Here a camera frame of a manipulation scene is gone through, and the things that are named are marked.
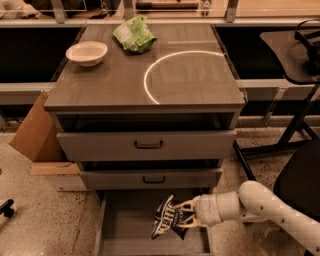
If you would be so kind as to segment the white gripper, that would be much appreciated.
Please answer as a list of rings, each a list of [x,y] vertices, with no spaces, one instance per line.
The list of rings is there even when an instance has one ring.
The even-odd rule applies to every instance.
[[[195,228],[213,226],[222,222],[215,194],[203,194],[192,200],[187,200],[174,206],[175,210],[195,211],[195,217],[178,218],[176,226],[180,228]]]

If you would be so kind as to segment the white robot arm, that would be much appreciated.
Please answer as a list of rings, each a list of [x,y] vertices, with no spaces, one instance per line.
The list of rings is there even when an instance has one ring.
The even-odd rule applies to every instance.
[[[179,226],[211,227],[228,220],[270,220],[285,230],[314,256],[320,256],[320,223],[284,203],[257,181],[242,183],[237,192],[203,194],[174,207],[190,213]]]

